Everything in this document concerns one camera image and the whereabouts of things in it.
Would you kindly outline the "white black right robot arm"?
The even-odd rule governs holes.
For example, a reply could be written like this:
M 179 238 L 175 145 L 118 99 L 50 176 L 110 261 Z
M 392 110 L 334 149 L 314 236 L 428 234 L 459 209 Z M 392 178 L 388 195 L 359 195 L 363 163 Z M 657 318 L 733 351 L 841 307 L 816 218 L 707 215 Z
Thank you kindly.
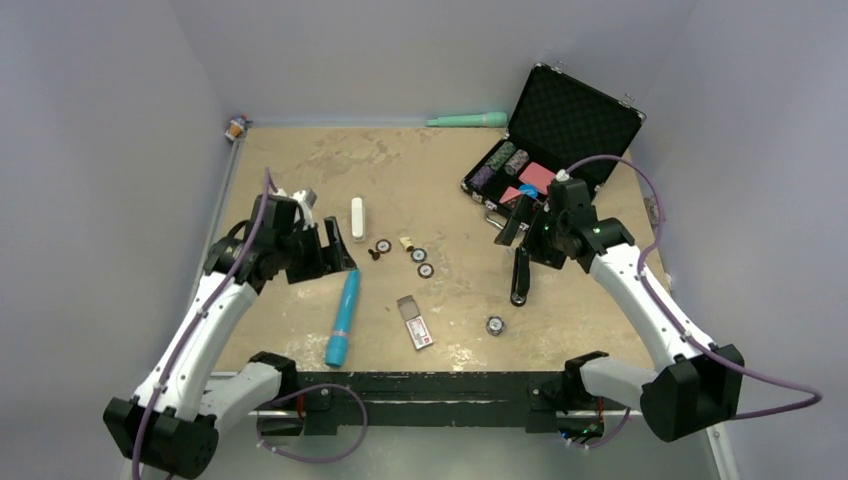
M 616 218 L 601 220 L 586 183 L 555 180 L 545 201 L 518 194 L 495 241 L 512 244 L 510 301 L 526 304 L 530 264 L 562 268 L 577 262 L 615 301 L 634 327 L 653 362 L 652 368 L 622 363 L 595 351 L 567 361 L 550 403 L 584 407 L 598 397 L 642 413 L 649 429 L 672 442 L 722 423 L 737 413 L 744 359 L 733 345 L 713 340 L 675 308 L 647 266 L 641 250 Z

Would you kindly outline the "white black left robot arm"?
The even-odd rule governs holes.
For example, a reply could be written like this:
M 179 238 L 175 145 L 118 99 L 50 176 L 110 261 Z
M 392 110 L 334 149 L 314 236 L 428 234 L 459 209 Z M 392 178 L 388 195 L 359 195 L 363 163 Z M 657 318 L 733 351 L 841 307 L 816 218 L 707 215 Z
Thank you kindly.
M 127 399 L 111 399 L 103 421 L 119 452 L 141 469 L 198 478 L 224 433 L 260 406 L 304 404 L 308 388 L 294 360 L 254 354 L 223 384 L 207 384 L 235 326 L 279 273 L 290 284 L 351 271 L 355 263 L 335 217 L 322 245 L 312 215 L 315 193 L 272 190 L 257 196 L 249 219 L 213 244 L 190 309 L 147 378 Z

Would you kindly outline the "white stapler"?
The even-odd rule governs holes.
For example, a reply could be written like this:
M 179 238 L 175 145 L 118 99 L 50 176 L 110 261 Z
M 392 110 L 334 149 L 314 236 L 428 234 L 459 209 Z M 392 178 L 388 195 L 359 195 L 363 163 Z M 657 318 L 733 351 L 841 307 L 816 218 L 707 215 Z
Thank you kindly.
M 365 240 L 365 209 L 364 202 L 361 197 L 351 199 L 351 235 L 356 243 L 361 243 Z

